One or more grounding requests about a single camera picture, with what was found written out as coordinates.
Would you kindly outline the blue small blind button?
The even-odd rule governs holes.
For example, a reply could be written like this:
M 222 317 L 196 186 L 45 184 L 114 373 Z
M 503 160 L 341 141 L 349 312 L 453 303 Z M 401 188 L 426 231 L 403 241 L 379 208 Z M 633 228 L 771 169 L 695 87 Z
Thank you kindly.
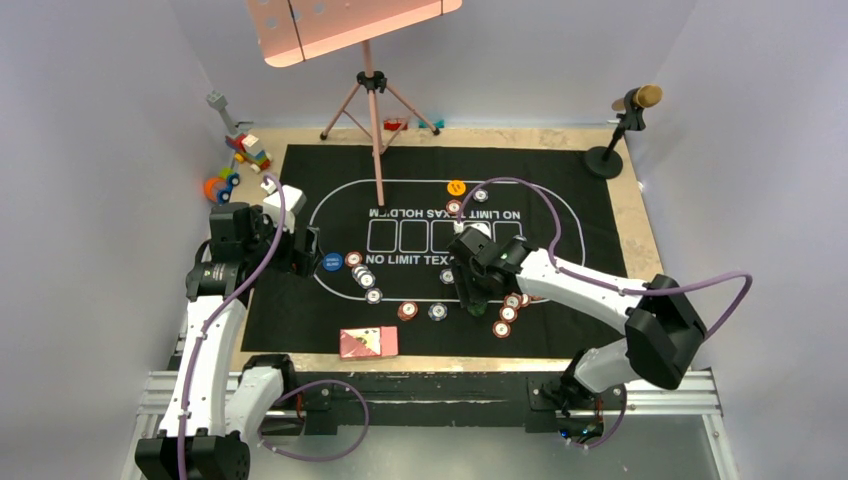
M 322 260 L 322 267 L 327 272 L 337 272 L 345 266 L 344 257 L 336 252 L 326 254 Z

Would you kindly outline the lone blue chip mid-table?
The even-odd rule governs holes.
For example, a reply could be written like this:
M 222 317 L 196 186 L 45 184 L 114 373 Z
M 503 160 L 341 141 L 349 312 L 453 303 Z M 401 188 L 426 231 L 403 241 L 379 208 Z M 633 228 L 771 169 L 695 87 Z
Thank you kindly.
M 446 268 L 440 271 L 439 274 L 440 281 L 445 285 L 452 285 L 454 283 L 454 275 L 450 268 Z

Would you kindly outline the blue poker chip stack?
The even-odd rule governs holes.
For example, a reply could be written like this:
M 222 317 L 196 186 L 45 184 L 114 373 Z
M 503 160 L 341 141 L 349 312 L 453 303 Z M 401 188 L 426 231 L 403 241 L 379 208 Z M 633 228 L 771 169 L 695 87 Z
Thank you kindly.
M 428 317 L 433 321 L 443 321 L 448 316 L 448 308 L 443 303 L 433 303 L 428 308 Z

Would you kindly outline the blue chips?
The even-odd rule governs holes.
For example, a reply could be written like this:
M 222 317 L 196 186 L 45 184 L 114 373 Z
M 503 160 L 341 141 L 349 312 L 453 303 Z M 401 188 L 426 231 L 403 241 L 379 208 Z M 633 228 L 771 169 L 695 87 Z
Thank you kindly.
M 367 266 L 356 265 L 351 273 L 356 283 L 364 290 L 364 299 L 368 304 L 375 305 L 382 301 L 383 293 L 376 285 L 376 276 Z
M 478 188 L 473 192 L 472 199 L 477 203 L 486 203 L 489 200 L 489 192 L 484 188 Z

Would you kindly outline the red poker chip stack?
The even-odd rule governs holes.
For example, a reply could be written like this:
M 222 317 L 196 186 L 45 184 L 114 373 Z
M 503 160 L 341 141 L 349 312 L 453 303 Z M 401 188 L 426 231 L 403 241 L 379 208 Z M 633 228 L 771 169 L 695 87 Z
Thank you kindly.
M 397 309 L 397 316 L 401 321 L 410 321 L 414 319 L 419 312 L 419 307 L 416 302 L 404 301 Z

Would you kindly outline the yellow big blind button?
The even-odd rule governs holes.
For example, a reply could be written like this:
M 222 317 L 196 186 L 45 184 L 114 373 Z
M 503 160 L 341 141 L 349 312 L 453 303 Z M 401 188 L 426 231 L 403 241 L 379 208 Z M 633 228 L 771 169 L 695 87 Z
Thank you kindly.
M 461 180 L 450 180 L 446 185 L 446 190 L 454 197 L 461 197 L 466 193 L 467 186 Z

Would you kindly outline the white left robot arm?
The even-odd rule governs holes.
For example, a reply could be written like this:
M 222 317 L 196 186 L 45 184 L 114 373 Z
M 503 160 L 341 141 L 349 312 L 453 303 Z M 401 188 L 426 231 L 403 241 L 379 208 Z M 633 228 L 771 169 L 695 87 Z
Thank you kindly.
M 268 174 L 263 202 L 230 201 L 208 216 L 210 234 L 185 280 L 186 338 L 168 407 L 156 433 L 137 442 L 134 461 L 147 479 L 245 479 L 260 425 L 272 407 L 297 399 L 286 354 L 251 357 L 227 392 L 235 337 L 251 291 L 269 267 L 310 277 L 320 263 L 319 231 L 298 227 L 302 190 Z

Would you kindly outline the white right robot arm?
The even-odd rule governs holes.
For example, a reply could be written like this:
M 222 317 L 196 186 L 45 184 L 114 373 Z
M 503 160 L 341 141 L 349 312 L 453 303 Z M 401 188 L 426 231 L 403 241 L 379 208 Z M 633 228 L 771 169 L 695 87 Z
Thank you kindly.
M 620 334 L 574 355 L 561 377 L 564 399 L 584 407 L 633 380 L 675 390 L 707 329 L 682 287 L 658 274 L 651 281 L 616 277 L 554 256 L 515 237 L 496 243 L 479 224 L 455 223 L 448 245 L 463 305 L 511 293 L 553 301 Z

